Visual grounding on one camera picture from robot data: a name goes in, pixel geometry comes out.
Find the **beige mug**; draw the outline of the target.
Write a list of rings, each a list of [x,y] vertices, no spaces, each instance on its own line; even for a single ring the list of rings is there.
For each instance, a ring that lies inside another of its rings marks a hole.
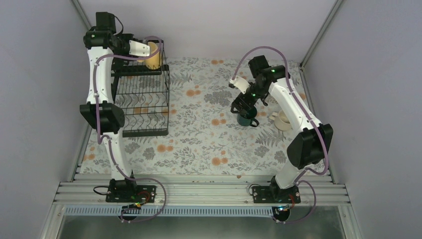
[[[269,119],[273,121],[274,126],[280,131],[289,131],[292,129],[291,123],[283,111],[273,112]]]

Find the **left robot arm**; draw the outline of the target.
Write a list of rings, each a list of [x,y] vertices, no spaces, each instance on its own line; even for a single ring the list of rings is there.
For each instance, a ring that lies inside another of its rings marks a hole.
[[[127,202],[138,196],[138,187],[122,147],[125,115],[114,103],[112,64],[114,59],[146,60],[160,52],[147,40],[139,41],[133,34],[116,30],[117,17],[109,12],[96,13],[96,25],[83,37],[90,64],[90,83],[86,103],[80,113],[97,131],[98,144],[104,144],[111,164],[111,180],[107,194]]]

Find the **dark green mug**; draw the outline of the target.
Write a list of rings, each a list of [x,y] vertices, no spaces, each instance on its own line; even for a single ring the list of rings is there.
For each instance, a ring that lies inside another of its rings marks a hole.
[[[238,114],[237,122],[241,126],[258,127],[259,121],[256,119],[257,111],[249,111],[245,115]]]

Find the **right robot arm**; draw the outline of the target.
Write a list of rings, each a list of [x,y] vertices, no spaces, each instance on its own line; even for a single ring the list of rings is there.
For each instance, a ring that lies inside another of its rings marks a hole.
[[[271,67],[263,55],[254,57],[248,66],[254,82],[238,75],[229,80],[229,87],[240,91],[230,111],[244,119],[253,119],[257,101],[264,103],[271,96],[281,107],[296,135],[287,148],[288,161],[270,183],[270,198],[281,203],[288,197],[288,189],[296,186],[305,172],[326,173],[333,128],[323,124],[306,106],[285,66]]]

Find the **yellow cup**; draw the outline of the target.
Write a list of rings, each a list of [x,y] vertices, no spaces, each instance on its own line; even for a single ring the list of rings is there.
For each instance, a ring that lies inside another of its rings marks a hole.
[[[142,62],[145,66],[150,70],[158,70],[161,67],[161,53],[159,49],[159,45],[155,42],[149,41],[148,46],[150,47],[150,54],[154,54],[154,56],[143,60]]]

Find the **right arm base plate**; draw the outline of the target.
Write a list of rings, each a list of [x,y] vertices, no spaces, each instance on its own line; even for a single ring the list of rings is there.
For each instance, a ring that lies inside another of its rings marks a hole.
[[[301,202],[297,186],[281,189],[274,180],[270,182],[269,186],[252,184],[249,186],[248,192],[255,204],[296,204]]]

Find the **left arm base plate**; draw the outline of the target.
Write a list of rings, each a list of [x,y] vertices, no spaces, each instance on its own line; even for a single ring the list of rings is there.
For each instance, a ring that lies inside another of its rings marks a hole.
[[[156,186],[153,185],[138,185],[134,189],[109,188],[105,201],[108,203],[129,203],[129,204],[144,204],[154,203],[156,195]]]

